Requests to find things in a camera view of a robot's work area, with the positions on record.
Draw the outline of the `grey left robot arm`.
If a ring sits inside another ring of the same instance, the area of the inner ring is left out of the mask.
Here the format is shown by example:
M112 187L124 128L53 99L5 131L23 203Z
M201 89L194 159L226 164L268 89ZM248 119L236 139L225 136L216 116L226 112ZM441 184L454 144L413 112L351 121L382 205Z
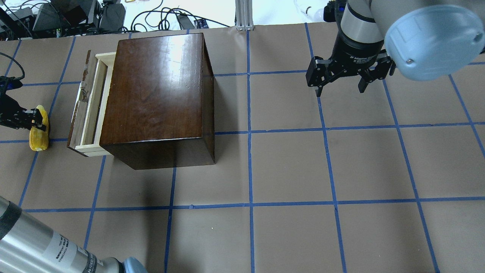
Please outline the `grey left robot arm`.
M145 273L129 257L123 262L96 255L1 198L0 262L2 273Z

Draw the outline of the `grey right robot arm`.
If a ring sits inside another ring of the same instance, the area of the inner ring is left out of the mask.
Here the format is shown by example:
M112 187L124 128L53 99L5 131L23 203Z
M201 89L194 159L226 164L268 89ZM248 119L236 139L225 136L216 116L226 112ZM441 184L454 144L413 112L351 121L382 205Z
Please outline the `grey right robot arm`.
M454 73L484 54L483 0L331 0L323 20L338 33L331 57L312 57L305 79L325 85L360 76L360 93L398 69L414 81Z

